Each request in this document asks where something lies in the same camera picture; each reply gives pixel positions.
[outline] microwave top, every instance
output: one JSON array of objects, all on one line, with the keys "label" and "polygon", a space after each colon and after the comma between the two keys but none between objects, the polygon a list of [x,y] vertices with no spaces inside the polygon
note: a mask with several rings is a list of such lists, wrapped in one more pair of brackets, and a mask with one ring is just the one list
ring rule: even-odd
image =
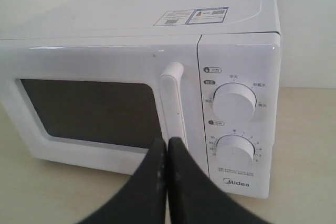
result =
[{"label": "microwave top", "polygon": [[76,0],[0,40],[280,33],[276,0]]}]

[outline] beige countertop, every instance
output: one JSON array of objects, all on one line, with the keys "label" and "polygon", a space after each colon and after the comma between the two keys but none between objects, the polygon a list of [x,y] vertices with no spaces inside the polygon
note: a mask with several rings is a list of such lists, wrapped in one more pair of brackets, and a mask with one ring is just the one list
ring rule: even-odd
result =
[{"label": "beige countertop", "polygon": [[[268,199],[231,195],[273,223],[336,220],[336,90],[282,88]],[[0,223],[75,223],[129,176],[33,158],[0,106]]]}]

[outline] timer knob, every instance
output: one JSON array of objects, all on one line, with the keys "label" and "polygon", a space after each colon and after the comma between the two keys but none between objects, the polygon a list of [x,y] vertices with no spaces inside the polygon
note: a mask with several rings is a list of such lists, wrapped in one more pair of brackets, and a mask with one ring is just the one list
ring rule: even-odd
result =
[{"label": "timer knob", "polygon": [[254,146],[242,136],[226,135],[217,142],[216,158],[227,167],[244,168],[253,161]]},{"label": "timer knob", "polygon": [[227,83],[216,90],[213,110],[224,122],[247,122],[253,117],[256,104],[251,89],[240,83]]}]

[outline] qr code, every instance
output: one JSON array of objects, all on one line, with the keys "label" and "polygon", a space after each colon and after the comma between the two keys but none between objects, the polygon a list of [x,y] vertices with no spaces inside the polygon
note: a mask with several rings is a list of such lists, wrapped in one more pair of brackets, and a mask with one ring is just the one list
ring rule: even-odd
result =
[{"label": "qr code", "polygon": [[214,10],[211,14],[216,15],[216,14],[224,14],[226,10]]},{"label": "qr code", "polygon": [[166,25],[172,25],[175,24],[178,21],[178,19],[168,19],[166,20]]}]

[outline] control panel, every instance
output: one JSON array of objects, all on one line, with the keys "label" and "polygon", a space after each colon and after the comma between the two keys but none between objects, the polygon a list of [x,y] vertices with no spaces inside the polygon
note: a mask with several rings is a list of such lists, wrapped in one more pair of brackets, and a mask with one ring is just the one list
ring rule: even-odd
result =
[{"label": "control panel", "polygon": [[228,193],[268,197],[280,35],[204,35],[198,60],[210,179]]}]

